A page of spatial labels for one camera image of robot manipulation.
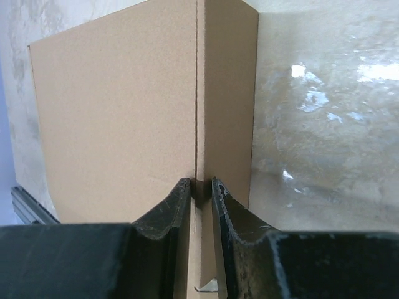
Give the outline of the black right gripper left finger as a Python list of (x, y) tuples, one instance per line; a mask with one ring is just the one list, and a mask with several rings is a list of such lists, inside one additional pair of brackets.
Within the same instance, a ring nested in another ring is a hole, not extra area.
[(1, 228), (2, 298), (186, 298), (191, 188), (132, 223)]

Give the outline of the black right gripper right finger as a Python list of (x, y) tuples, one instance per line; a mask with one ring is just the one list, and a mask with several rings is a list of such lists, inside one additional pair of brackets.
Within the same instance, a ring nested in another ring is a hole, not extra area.
[(214, 178), (220, 298), (397, 298), (398, 235), (281, 231)]

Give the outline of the brown cardboard box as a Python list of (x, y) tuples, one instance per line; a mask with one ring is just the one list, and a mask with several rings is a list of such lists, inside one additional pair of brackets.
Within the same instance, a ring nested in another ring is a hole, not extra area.
[(247, 205), (259, 13), (145, 1), (29, 46), (62, 223), (131, 222), (191, 181), (178, 298), (216, 298), (211, 180)]

